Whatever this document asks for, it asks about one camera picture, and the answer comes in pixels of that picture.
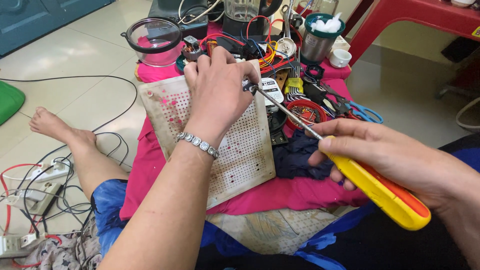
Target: red plastic stool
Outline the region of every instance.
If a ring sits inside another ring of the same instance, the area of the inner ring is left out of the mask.
[[[350,18],[358,21],[365,13],[365,6],[359,3]],[[387,26],[398,21],[411,21],[480,41],[480,12],[478,11],[454,7],[450,2],[443,0],[375,0],[367,18],[350,42],[351,47],[348,50],[352,54],[350,66],[355,64]]]

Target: screwdriver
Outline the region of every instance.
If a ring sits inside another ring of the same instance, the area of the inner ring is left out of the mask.
[[[319,140],[324,139],[269,94],[260,88],[257,88],[257,91],[315,138]],[[332,153],[324,152],[324,154],[335,163],[338,170],[345,177],[350,179],[354,185],[363,191],[368,198],[402,228],[416,231],[423,228],[430,221],[432,217],[430,210],[420,200],[404,187],[383,177],[371,166]]]

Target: blender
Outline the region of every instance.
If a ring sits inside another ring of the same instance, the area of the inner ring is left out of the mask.
[[[223,32],[232,36],[239,37],[240,31],[246,36],[247,25],[251,19],[256,16],[269,17],[274,14],[282,0],[271,0],[267,5],[267,0],[224,0],[225,16],[223,21]],[[263,35],[264,18],[256,18],[249,27],[250,36]]]

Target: tile floor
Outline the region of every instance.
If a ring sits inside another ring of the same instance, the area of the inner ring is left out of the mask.
[[[137,60],[135,52],[120,33],[136,20],[146,17],[150,6],[151,2],[147,0],[120,0],[106,6],[1,59],[0,77],[31,80],[109,74],[139,85],[133,74]],[[369,52],[353,67],[348,86],[358,103],[379,112],[386,125],[433,147],[468,134],[455,124],[458,104],[464,101],[452,105],[448,97],[442,101],[434,100],[434,82],[438,80],[431,72],[399,70],[398,66],[390,66],[389,61],[378,61],[382,57],[381,53]],[[19,163],[34,163],[61,146],[58,141],[30,131],[27,123],[35,107],[44,106],[73,127],[91,130],[119,115],[135,96],[132,85],[113,78],[76,78],[13,85],[26,94],[26,101],[18,113],[0,126],[0,169]],[[137,100],[126,114],[99,130],[117,132],[124,137],[130,148],[124,165],[127,171],[136,153],[136,138],[144,118],[145,110]],[[117,143],[115,136],[101,135],[97,144],[102,151],[109,152]],[[121,160],[125,151],[123,145],[112,156]],[[63,149],[46,160],[68,153],[68,149]],[[23,177],[25,172],[26,168],[18,168],[8,175]],[[78,183],[76,176],[73,183]],[[7,181],[9,188],[17,185],[18,181]],[[70,205],[86,201],[83,194],[75,190],[67,192],[67,199]],[[4,224],[4,208],[0,209],[0,222]],[[70,215],[63,214],[49,221],[48,227],[50,232],[61,233],[77,230],[80,224]],[[26,219],[14,209],[10,232],[24,233],[28,228]]]

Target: blue scissors handle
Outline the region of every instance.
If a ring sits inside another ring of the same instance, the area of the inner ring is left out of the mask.
[[[374,111],[370,108],[364,107],[364,106],[362,106],[358,103],[355,103],[353,101],[350,101],[349,104],[346,104],[346,105],[348,107],[356,108],[357,110],[353,110],[353,114],[362,117],[363,119],[365,119],[368,122],[373,122],[373,123],[378,123],[378,124],[381,124],[381,123],[384,122],[384,119],[380,116],[380,114],[378,114],[376,111]],[[373,114],[376,118],[378,118],[378,120],[373,118],[369,114],[367,114],[366,111]]]

